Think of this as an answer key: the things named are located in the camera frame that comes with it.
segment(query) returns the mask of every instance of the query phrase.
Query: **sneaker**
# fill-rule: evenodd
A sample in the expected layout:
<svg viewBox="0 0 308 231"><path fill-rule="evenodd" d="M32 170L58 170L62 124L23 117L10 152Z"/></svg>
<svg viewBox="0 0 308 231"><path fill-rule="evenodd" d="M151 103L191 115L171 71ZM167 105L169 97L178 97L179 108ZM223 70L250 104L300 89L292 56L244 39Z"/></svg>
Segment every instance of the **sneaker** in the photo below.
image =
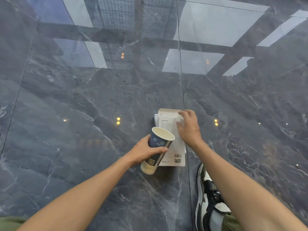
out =
<svg viewBox="0 0 308 231"><path fill-rule="evenodd" d="M219 214L231 214L220 192L210 178L203 164L198 170L198 203L195 213L198 231L210 231L210 218L215 210Z"/></svg>

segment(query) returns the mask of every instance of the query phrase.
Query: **person's right arm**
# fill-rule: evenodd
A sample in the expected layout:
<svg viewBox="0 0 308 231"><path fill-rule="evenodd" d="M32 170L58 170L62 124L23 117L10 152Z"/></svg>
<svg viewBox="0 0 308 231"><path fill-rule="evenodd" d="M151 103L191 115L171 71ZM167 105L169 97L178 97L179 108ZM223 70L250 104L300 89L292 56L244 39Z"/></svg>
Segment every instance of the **person's right arm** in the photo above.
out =
<svg viewBox="0 0 308 231"><path fill-rule="evenodd" d="M199 156L245 231L308 231L277 198L208 147L201 138L194 111L179 114L184 117L184 125L177 123L181 138Z"/></svg>

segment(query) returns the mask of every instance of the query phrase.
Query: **hand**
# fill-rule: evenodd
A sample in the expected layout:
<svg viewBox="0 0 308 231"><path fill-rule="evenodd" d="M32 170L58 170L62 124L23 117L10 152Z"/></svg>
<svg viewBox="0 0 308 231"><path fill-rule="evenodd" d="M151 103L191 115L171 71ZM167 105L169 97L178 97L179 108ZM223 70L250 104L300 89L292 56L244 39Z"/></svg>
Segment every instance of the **hand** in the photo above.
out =
<svg viewBox="0 0 308 231"><path fill-rule="evenodd" d="M126 153L123 157L126 158L129 166L142 163L144 160L150 158L152 155L166 153L167 147L149 147L148 142L151 135L142 138L137 144Z"/></svg>
<svg viewBox="0 0 308 231"><path fill-rule="evenodd" d="M189 147L192 147L199 141L202 141L197 116L192 110L180 111L179 114L184 118L184 125L182 125L180 122L177 122L177 129L182 140Z"/></svg>

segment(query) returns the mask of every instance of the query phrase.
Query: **marble floor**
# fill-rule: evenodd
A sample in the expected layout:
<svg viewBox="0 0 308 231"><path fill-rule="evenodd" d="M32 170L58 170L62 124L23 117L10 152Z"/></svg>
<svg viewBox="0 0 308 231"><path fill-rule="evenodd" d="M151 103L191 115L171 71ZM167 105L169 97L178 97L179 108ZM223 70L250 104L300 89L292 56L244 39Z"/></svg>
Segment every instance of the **marble floor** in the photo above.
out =
<svg viewBox="0 0 308 231"><path fill-rule="evenodd" d="M0 0L0 216L33 215L172 108L308 225L307 19L307 0ZM199 164L188 148L185 167L130 169L88 230L195 230Z"/></svg>

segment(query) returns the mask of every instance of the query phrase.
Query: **blue paper cup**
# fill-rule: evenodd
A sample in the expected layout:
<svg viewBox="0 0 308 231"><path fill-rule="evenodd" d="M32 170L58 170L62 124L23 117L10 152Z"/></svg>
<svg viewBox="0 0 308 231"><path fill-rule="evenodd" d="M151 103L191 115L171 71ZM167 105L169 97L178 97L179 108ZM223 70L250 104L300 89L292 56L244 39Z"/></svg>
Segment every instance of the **blue paper cup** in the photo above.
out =
<svg viewBox="0 0 308 231"><path fill-rule="evenodd" d="M171 132L160 127L153 127L149 147L169 147L174 139L175 137ZM156 154L146 159L141 163L141 170L146 174L152 175L156 171L163 156L164 153Z"/></svg>

